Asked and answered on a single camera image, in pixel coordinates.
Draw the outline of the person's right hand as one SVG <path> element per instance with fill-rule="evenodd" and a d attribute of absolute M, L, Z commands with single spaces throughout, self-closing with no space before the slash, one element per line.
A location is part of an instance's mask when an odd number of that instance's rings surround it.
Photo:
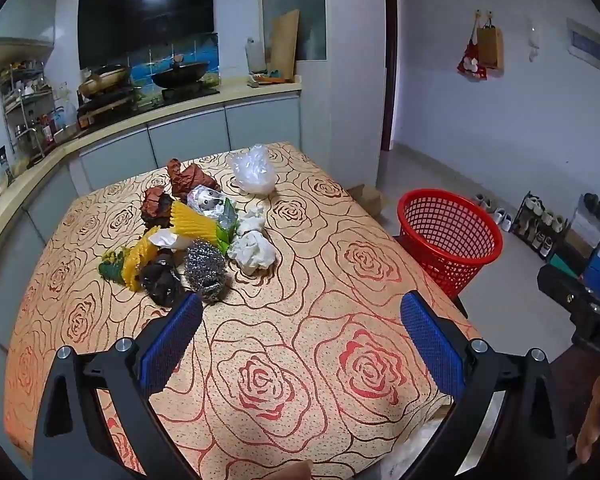
<path fill-rule="evenodd" d="M 581 464 L 586 464 L 593 453 L 594 444 L 600 438 L 600 376 L 592 387 L 592 400 L 588 406 L 583 425 L 578 434 L 576 451 Z"/>

